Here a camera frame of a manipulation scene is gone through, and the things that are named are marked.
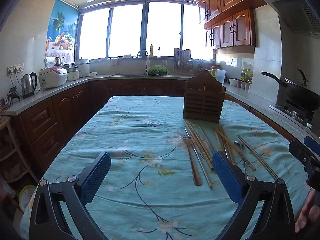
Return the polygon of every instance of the stove burner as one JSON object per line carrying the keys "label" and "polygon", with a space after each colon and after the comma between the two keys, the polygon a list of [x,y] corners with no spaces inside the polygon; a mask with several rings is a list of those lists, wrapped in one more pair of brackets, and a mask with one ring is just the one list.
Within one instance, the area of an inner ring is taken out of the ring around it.
{"label": "stove burner", "polygon": [[292,118],[303,123],[311,122],[313,118],[312,111],[308,111],[300,106],[297,106],[289,100],[285,101],[283,109],[286,113],[290,114]]}

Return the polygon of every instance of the countertop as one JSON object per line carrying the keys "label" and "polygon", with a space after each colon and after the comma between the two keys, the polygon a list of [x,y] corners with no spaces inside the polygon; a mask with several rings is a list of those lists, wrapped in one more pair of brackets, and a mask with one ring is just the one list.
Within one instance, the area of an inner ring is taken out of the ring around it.
{"label": "countertop", "polygon": [[[172,80],[187,80],[191,76],[186,75],[170,75],[170,76],[151,76],[151,75],[98,75],[95,77],[87,77],[81,78],[76,81],[66,82],[64,85],[52,88],[48,90],[40,90],[36,91],[34,96],[31,96],[26,99],[22,99],[20,102],[17,101],[11,105],[9,109],[7,109],[5,115],[18,115],[28,109],[29,107],[54,96],[64,90],[70,89],[75,87],[76,85],[80,85],[82,83],[86,83],[89,81],[94,80],[108,80],[108,79],[172,79]],[[274,104],[266,99],[263,99],[257,95],[249,93],[246,90],[243,90],[238,87],[230,86],[229,84],[224,84],[226,87],[226,93],[243,103],[249,105],[250,107],[254,108],[255,110],[259,111],[260,113],[264,114],[275,123],[279,124],[281,127],[286,129],[289,133],[291,133],[295,138],[303,143],[303,139],[305,136],[309,135],[316,141],[320,143],[319,136],[316,136],[307,128],[302,128],[291,119],[286,116],[281,115],[280,113],[276,112],[275,110],[271,109],[269,105],[274,106]]]}

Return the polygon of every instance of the window frame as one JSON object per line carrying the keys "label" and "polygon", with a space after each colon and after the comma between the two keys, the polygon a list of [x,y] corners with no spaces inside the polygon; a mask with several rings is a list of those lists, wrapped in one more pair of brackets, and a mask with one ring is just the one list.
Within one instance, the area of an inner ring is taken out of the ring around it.
{"label": "window frame", "polygon": [[[113,16],[113,10],[116,6],[123,6],[123,5],[132,5],[132,4],[143,4],[142,6],[142,17],[141,17],[141,30],[140,30],[140,50],[145,49],[147,46],[147,30],[148,30],[148,15],[149,15],[149,4],[150,2],[171,2],[171,3],[180,3],[181,4],[181,30],[180,30],[180,49],[182,50],[182,44],[183,44],[183,14],[184,14],[184,5],[193,5],[197,6],[195,3],[187,2],[187,1],[177,1],[177,0],[145,0],[144,3],[141,1],[130,1],[130,2],[122,2],[122,3],[113,3],[113,4],[107,4],[104,6],[98,6],[96,8],[86,9],[82,10],[80,12],[79,18],[78,18],[78,26],[76,30],[76,41],[79,41],[76,44],[76,51],[75,51],[75,60],[79,59],[80,55],[80,35],[81,35],[81,28],[82,28],[82,21],[83,21],[83,15],[90,11],[95,11],[99,9],[104,8],[110,8],[109,10],[109,17],[108,17],[108,24],[107,24],[107,42],[106,42],[106,57],[105,58],[95,58],[90,59],[90,61],[99,61],[99,60],[105,60],[108,58],[122,58],[122,56],[118,57],[109,57],[109,47],[110,47],[110,33],[111,33],[111,23],[112,23],[112,16]],[[173,58],[173,56],[161,56],[161,58]]]}

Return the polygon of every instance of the wok handle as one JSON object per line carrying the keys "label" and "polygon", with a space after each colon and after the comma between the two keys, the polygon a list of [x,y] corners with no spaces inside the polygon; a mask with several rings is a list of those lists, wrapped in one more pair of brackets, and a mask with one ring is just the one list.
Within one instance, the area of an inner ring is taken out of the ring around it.
{"label": "wok handle", "polygon": [[304,72],[301,69],[298,69],[298,68],[297,68],[297,70],[301,73],[301,76],[303,78],[303,86],[307,87],[308,86],[307,82],[309,82],[309,81],[306,79],[306,76],[304,75]]}
{"label": "wok handle", "polygon": [[275,75],[268,73],[268,72],[261,72],[262,75],[264,76],[268,76],[268,77],[272,77],[273,79],[275,79],[281,86],[287,87],[287,83],[281,81],[280,79],[278,79]]}

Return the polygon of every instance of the bowl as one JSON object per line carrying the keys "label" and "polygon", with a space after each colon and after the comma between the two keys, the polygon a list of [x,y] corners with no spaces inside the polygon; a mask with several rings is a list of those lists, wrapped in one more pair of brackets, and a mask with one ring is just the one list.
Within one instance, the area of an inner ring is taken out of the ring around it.
{"label": "bowl", "polygon": [[94,77],[96,74],[96,72],[89,72],[89,77]]}
{"label": "bowl", "polygon": [[238,85],[238,80],[230,78],[229,79],[229,83],[230,83],[231,86],[236,87]]}

